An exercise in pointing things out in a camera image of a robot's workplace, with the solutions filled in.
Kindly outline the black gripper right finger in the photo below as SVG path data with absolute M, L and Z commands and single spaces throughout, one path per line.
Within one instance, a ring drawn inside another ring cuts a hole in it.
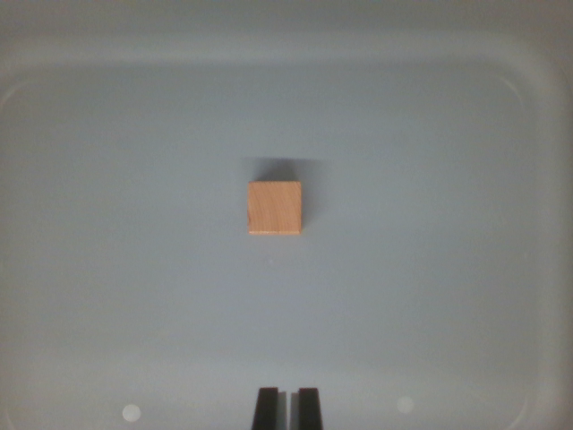
M 300 388 L 291 394 L 289 429 L 323 429 L 320 392 L 317 388 Z

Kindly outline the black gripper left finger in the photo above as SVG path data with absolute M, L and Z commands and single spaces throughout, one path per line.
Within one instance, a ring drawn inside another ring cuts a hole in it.
M 287 429 L 287 393 L 278 387 L 261 387 L 252 418 L 252 430 Z

